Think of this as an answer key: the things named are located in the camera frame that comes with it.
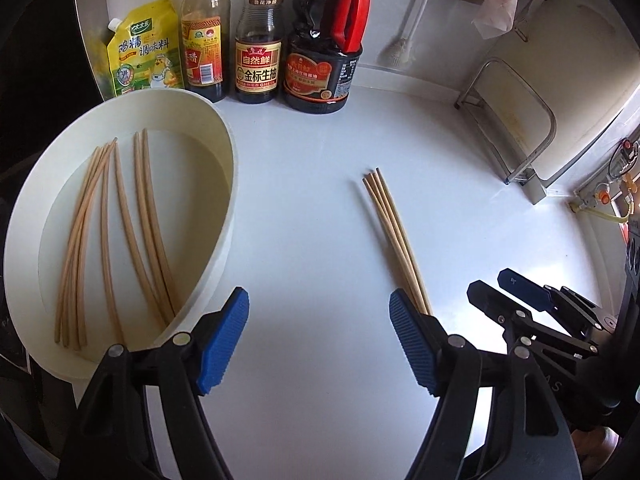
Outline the person's right hand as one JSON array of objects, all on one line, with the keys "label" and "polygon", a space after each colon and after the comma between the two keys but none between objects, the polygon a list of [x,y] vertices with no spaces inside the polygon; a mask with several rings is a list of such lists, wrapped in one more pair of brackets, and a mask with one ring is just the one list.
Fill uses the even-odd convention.
[{"label": "person's right hand", "polygon": [[572,441],[582,474],[588,476],[600,470],[614,453],[619,440],[620,437],[611,428],[574,430]]}]

